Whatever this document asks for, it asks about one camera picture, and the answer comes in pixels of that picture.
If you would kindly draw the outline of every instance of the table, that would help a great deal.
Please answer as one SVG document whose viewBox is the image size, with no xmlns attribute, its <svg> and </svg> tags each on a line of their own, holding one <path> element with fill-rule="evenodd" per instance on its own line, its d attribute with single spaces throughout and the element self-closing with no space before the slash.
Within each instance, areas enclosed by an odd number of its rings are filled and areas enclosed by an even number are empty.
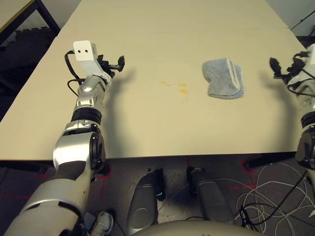
<svg viewBox="0 0 315 236">
<path fill-rule="evenodd" d="M 0 45 L 35 10 L 56 35 L 60 31 L 59 26 L 41 0 L 1 0 L 0 5 Z"/>
<path fill-rule="evenodd" d="M 105 95 L 107 158 L 297 148 L 297 102 L 269 57 L 286 68 L 304 48 L 264 0 L 82 0 L 0 123 L 1 160 L 52 160 L 76 100 L 63 56 L 77 40 L 126 59 Z M 243 69 L 243 98 L 207 95 L 201 65 L 225 57 Z"/>
</svg>

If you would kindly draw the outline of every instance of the gray towel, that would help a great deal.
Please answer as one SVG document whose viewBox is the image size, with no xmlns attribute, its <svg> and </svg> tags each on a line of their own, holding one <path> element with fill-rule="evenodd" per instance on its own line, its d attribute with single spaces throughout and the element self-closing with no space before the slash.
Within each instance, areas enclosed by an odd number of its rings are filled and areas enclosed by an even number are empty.
<svg viewBox="0 0 315 236">
<path fill-rule="evenodd" d="M 202 72 L 209 82 L 208 95 L 221 99 L 235 99 L 244 95 L 243 72 L 229 59 L 217 59 L 202 64 Z"/>
</svg>

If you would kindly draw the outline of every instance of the shoe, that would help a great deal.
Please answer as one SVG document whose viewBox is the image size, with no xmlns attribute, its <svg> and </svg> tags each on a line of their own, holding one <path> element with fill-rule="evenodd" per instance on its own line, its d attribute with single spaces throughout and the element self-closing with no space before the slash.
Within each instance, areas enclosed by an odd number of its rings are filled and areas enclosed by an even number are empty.
<svg viewBox="0 0 315 236">
<path fill-rule="evenodd" d="M 102 211 L 95 222 L 91 231 L 91 236 L 105 236 L 108 235 L 113 229 L 114 218 L 111 214 Z"/>
</svg>

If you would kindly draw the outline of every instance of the white cable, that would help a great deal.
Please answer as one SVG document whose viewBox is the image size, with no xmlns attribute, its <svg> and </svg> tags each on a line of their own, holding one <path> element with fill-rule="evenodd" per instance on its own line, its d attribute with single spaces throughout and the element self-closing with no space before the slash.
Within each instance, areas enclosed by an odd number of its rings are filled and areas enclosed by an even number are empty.
<svg viewBox="0 0 315 236">
<path fill-rule="evenodd" d="M 287 164 L 284 164 L 284 163 L 279 163 L 279 164 L 291 168 L 291 169 L 292 169 L 293 171 L 295 171 L 300 177 L 302 176 L 295 168 L 293 168 L 293 167 L 291 167 L 291 166 L 289 166 L 289 165 L 287 165 Z M 266 183 L 264 183 L 264 184 L 258 186 L 259 177 L 260 177 L 262 171 L 263 171 L 265 168 L 267 168 L 267 166 L 264 167 L 264 168 L 262 168 L 262 169 L 260 170 L 258 176 L 257 176 L 256 188 L 251 188 L 251 187 L 247 186 L 246 184 L 244 184 L 244 183 L 242 183 L 242 182 L 239 182 L 239 181 L 234 180 L 234 179 L 229 179 L 229 178 L 217 178 L 217 179 L 214 179 L 214 180 L 230 180 L 230 181 L 234 181 L 234 182 L 236 182 L 236 183 L 239 183 L 239 184 L 241 184 L 241 185 L 243 185 L 243 186 L 246 186 L 247 188 L 251 189 L 250 192 L 241 194 L 241 195 L 239 196 L 239 198 L 237 199 L 237 202 L 236 202 L 236 209 L 237 209 L 237 211 L 238 211 L 238 202 L 239 202 L 239 200 L 240 200 L 244 195 L 245 195 L 245 198 L 244 198 L 244 201 L 243 201 L 243 205 L 244 205 L 244 206 L 246 205 L 245 203 L 246 203 L 246 200 L 247 200 L 248 196 L 249 196 L 249 195 L 253 195 L 253 196 L 255 196 L 255 203 L 257 203 L 257 197 L 258 197 L 258 198 L 264 200 L 265 202 L 267 202 L 268 204 L 272 204 L 274 207 L 277 207 L 277 205 L 274 204 L 270 199 L 268 199 L 268 198 L 267 198 L 266 196 L 264 196 L 263 194 L 259 193 L 259 192 L 257 191 L 257 189 L 259 189 L 260 187 L 265 186 L 265 185 L 267 185 L 267 184 L 270 184 L 270 183 L 282 184 L 282 185 L 286 185 L 286 186 L 290 186 L 290 187 L 293 187 L 294 185 L 288 184 L 288 183 L 279 182 L 279 181 L 268 181 L 268 182 L 266 182 Z M 298 207 L 296 207 L 295 209 L 291 210 L 289 213 L 284 213 L 281 209 L 278 209 L 277 211 L 278 211 L 281 215 L 273 215 L 273 216 L 272 216 L 272 217 L 281 217 L 281 219 L 277 222 L 277 224 L 276 224 L 276 226 L 275 226 L 275 236 L 277 236 L 277 228 L 278 228 L 278 225 L 279 225 L 283 220 L 286 220 L 286 221 L 288 222 L 288 224 L 289 224 L 289 226 L 290 226 L 290 228 L 291 228 L 292 235 L 295 236 L 294 228 L 293 228 L 291 222 L 289 221 L 288 217 L 289 217 L 290 215 L 292 215 L 294 212 L 296 212 L 297 210 L 301 209 L 301 208 L 305 208 L 305 207 L 314 207 L 314 208 L 315 208 L 315 205 L 314 205 L 314 203 L 312 202 L 311 198 L 307 195 L 307 186 L 306 186 L 306 183 L 305 183 L 304 180 L 303 180 L 303 184 L 304 184 L 305 191 L 302 190 L 300 187 L 296 187 L 296 189 L 300 190 L 300 191 L 304 194 L 304 197 L 303 197 L 303 199 L 300 201 Z M 301 206 L 306 198 L 310 201 L 310 203 L 311 203 L 312 205 Z M 259 222 L 260 222 L 260 217 L 263 217 L 263 219 L 265 219 L 265 218 L 264 218 L 264 214 L 266 214 L 266 215 L 269 216 L 269 214 L 264 211 L 264 207 L 263 207 L 263 206 L 260 206 L 260 209 L 258 209 L 258 205 L 256 205 L 256 207 L 253 207 L 253 206 L 252 206 L 252 207 L 250 207 L 250 208 L 254 208 L 254 209 L 257 210 L 257 217 L 251 218 L 250 220 L 256 220 L 256 219 L 258 219 Z M 262 228 L 262 225 L 260 225 L 260 229 L 261 229 L 261 232 L 262 232 L 262 233 L 265 232 L 265 230 L 266 230 L 266 222 L 264 222 L 264 228 Z"/>
<path fill-rule="evenodd" d="M 180 191 L 182 191 L 184 188 L 186 188 L 189 184 L 185 184 L 183 187 L 181 187 L 179 190 L 177 190 L 169 199 L 167 199 L 162 206 L 157 210 L 158 212 L 172 199 L 178 194 Z"/>
<path fill-rule="evenodd" d="M 256 188 L 255 188 L 255 189 L 254 189 L 254 188 L 251 188 L 251 187 L 249 187 L 248 185 L 246 185 L 246 184 L 244 184 L 244 183 L 242 183 L 242 182 L 240 182 L 240 181 L 237 181 L 237 180 L 234 180 L 234 179 L 231 179 L 231 178 L 215 178 L 214 180 L 229 180 L 229 181 L 233 181 L 233 182 L 239 183 L 239 184 L 241 184 L 241 185 L 243 185 L 243 186 L 246 186 L 247 188 L 251 189 L 251 192 L 252 192 L 252 191 L 257 192 L 257 194 L 261 195 L 262 198 L 264 198 L 266 201 L 268 201 L 269 203 L 271 203 L 271 204 L 273 204 L 275 207 L 277 207 L 277 205 L 274 204 L 270 199 L 268 199 L 267 197 L 265 197 L 263 194 L 259 193 L 259 192 L 256 190 Z M 290 226 L 290 228 L 291 228 L 292 235 L 295 236 L 295 234 L 294 234 L 294 229 L 293 229 L 293 226 L 292 226 L 291 222 L 290 222 L 289 220 L 287 220 L 287 221 L 288 221 L 288 224 L 289 224 L 289 226 Z"/>
<path fill-rule="evenodd" d="M 257 209 L 257 208 L 255 208 L 254 206 L 247 206 L 247 207 L 245 207 L 244 209 L 247 209 L 247 208 L 254 208 L 254 209 Z M 260 213 L 260 216 L 263 218 L 263 219 L 265 219 L 265 216 L 264 216 L 264 212 L 263 211 L 260 211 L 260 210 L 258 210 L 258 212 Z M 240 217 L 240 215 L 237 215 L 235 218 L 234 218 L 234 220 L 236 220 L 237 218 L 239 218 Z M 261 232 L 262 233 L 265 233 L 265 231 L 266 231 L 266 228 L 267 228 L 267 224 L 266 224 L 266 222 L 264 222 L 264 229 L 261 229 Z"/>
</svg>

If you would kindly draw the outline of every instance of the floor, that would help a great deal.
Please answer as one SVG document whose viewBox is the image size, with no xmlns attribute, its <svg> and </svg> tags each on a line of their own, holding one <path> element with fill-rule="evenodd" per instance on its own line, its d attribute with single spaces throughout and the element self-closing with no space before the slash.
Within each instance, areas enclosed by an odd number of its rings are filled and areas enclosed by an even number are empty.
<svg viewBox="0 0 315 236">
<path fill-rule="evenodd" d="M 106 178 L 97 177 L 92 184 L 90 196 L 87 204 L 87 211 L 97 212 L 99 210 L 111 210 L 115 213 L 117 223 L 110 235 L 123 236 L 121 228 L 126 232 L 126 218 L 129 204 L 138 181 L 147 172 L 148 168 L 157 169 L 164 168 L 164 179 L 166 183 L 166 198 L 164 202 L 158 202 L 159 216 L 158 222 L 163 223 L 173 220 L 184 220 L 191 216 L 201 216 L 198 202 L 189 194 L 186 186 L 186 168 L 188 165 L 194 167 L 205 168 L 212 178 L 228 178 L 231 180 L 216 180 L 218 186 L 224 193 L 233 213 L 237 212 L 236 201 L 243 193 L 250 190 L 244 185 L 235 182 L 239 181 L 249 187 L 256 186 L 256 178 L 262 168 L 248 172 L 245 171 L 242 162 L 253 156 L 235 155 L 235 156 L 197 156 L 197 157 L 157 157 L 157 158 L 135 158 L 122 160 L 108 160 L 112 171 Z M 300 174 L 303 168 L 294 160 L 286 161 L 285 164 L 295 168 Z M 290 167 L 283 164 L 274 164 L 266 167 L 260 177 L 257 186 L 259 192 L 269 198 L 275 204 L 278 204 L 285 194 L 290 190 L 290 186 L 278 183 L 269 183 L 268 181 L 278 181 L 294 185 L 299 179 L 299 175 Z M 54 175 L 55 170 L 50 168 L 44 175 L 35 173 L 17 171 L 10 169 L 0 169 L 0 235 L 2 235 L 10 222 L 19 213 L 32 192 L 48 177 Z M 312 202 L 314 196 L 312 194 L 311 185 L 305 181 L 307 193 Z M 300 183 L 299 187 L 304 190 L 304 184 Z M 290 212 L 297 208 L 300 201 L 304 198 L 304 194 L 295 189 L 289 198 L 285 201 L 281 209 L 284 212 Z M 254 197 L 249 196 L 246 203 L 253 203 Z M 308 206 L 311 203 L 305 200 L 301 206 Z M 295 235 L 311 236 L 315 233 L 315 219 L 309 218 L 308 215 L 314 210 L 308 206 L 298 209 L 293 216 L 300 218 L 305 222 L 289 217 L 288 220 L 292 224 Z M 266 207 L 265 211 L 271 213 L 272 209 Z M 257 216 L 256 210 L 248 209 L 250 217 Z M 286 220 L 279 223 L 277 234 L 275 234 L 275 226 L 282 218 L 273 217 L 267 221 L 265 234 L 269 236 L 289 236 L 291 229 Z M 238 218 L 236 225 L 241 225 Z"/>
</svg>

